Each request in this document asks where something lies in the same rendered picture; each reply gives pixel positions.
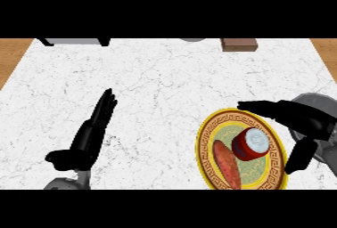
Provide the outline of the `brown wooden block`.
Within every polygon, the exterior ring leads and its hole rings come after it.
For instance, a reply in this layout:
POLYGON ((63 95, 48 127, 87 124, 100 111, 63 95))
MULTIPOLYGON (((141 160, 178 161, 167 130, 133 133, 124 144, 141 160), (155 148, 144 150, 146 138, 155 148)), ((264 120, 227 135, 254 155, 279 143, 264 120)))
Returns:
POLYGON ((223 38, 221 47, 224 52, 254 52, 258 43, 254 38, 223 38))

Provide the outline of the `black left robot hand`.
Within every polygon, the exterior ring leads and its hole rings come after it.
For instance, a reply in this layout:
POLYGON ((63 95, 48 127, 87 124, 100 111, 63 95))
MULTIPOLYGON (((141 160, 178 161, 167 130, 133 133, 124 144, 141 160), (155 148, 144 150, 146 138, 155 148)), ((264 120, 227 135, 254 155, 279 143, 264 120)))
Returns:
POLYGON ((51 151, 44 160, 57 171, 88 171, 99 157, 105 129, 110 121, 116 99, 112 89, 103 91, 90 118, 82 122, 68 150, 51 151))

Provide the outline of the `orange sweet potato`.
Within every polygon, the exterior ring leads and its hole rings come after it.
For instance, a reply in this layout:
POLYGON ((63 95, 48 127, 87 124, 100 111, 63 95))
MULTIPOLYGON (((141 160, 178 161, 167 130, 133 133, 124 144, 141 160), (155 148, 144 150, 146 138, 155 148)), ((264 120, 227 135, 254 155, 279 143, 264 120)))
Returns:
POLYGON ((239 190, 241 177, 235 162, 235 155, 220 140, 212 142, 212 158, 226 182, 235 190, 239 190))

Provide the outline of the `grey appliance with black legs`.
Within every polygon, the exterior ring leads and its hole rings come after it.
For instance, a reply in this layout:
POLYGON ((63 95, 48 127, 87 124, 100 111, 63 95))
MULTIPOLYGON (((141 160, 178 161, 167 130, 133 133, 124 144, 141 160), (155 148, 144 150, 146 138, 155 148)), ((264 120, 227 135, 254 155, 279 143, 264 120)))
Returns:
POLYGON ((54 45, 100 45, 107 46, 109 38, 39 38, 45 46, 54 45))

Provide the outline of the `yellow patterned plate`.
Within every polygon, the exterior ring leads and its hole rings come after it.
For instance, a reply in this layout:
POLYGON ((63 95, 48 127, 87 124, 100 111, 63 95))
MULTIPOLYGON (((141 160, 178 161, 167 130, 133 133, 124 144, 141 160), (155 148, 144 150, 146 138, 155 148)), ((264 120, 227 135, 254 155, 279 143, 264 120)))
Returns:
POLYGON ((207 185, 215 190, 232 190, 212 158, 212 142, 221 141, 232 149, 232 140, 249 127, 255 127, 267 136, 270 149, 257 159, 236 159, 241 177, 241 189, 272 190, 283 189, 288 176, 283 173, 286 152, 282 141, 267 122, 252 113, 235 108, 217 110, 204 120, 195 142, 198 169, 207 185))

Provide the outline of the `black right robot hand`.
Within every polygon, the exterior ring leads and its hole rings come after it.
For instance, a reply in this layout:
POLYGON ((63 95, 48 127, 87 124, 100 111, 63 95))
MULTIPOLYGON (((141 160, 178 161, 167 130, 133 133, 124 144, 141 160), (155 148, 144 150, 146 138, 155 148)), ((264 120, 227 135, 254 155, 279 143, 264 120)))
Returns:
POLYGON ((316 140, 329 140, 337 118, 322 110, 285 100, 239 102, 236 108, 273 119, 304 136, 294 145, 283 172, 289 175, 304 170, 319 147, 316 140))

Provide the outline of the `red can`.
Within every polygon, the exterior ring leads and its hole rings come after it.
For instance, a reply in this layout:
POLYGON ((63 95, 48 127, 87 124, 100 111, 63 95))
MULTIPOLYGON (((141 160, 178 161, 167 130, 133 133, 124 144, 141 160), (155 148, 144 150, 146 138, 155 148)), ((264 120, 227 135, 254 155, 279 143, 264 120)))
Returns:
POLYGON ((263 157, 269 148, 269 138, 255 127, 246 128, 232 140, 232 152, 242 161, 263 157))

